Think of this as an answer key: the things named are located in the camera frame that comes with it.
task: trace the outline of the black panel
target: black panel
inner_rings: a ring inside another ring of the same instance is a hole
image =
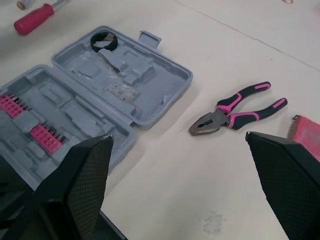
[[[320,240],[320,164],[299,143],[247,133],[262,189],[290,240]]]

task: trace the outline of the tool case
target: tool case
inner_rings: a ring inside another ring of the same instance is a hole
[[[111,64],[92,50],[91,37],[99,33],[117,37],[117,48],[107,52]],[[72,146],[112,135],[110,173],[135,143],[132,126],[151,128],[193,78],[190,70],[157,52],[160,41],[146,31],[137,41],[100,26],[55,54],[52,67],[35,66],[3,85],[1,156],[35,190]]]

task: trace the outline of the pliers handle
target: pliers handle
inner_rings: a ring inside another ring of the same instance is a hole
[[[230,114],[243,99],[252,94],[268,90],[270,87],[270,82],[261,82],[242,89],[232,97],[218,101],[216,111],[200,117],[190,127],[189,132],[193,136],[210,134],[223,126],[238,130],[246,124],[270,117],[288,104],[287,99],[283,97],[263,110]]]
[[[271,84],[268,81],[248,86],[232,97],[218,101],[216,109],[220,109],[225,115],[228,115],[243,99],[252,94],[268,90],[270,87]],[[287,99],[283,97],[263,110],[231,114],[228,116],[229,122],[226,127],[238,130],[248,123],[270,117],[287,104]]]

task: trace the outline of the black ring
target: black ring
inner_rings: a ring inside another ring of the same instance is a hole
[[[96,42],[104,41],[108,34],[112,34],[113,35],[113,41],[111,41],[108,46],[105,46],[105,47],[96,47],[96,46],[94,46],[94,44],[96,44]],[[101,49],[106,49],[106,50],[109,50],[109,51],[113,51],[118,47],[118,38],[113,33],[101,32],[101,33],[97,33],[97,34],[95,34],[95,35],[93,35],[91,37],[90,44],[91,44],[92,50],[95,51],[96,53],[99,52]]]

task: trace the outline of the screwdriver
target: screwdriver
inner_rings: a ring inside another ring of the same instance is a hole
[[[14,23],[15,30],[21,35],[31,33],[68,2],[69,0],[57,0],[52,5],[45,3],[42,7],[33,10],[17,20]]]

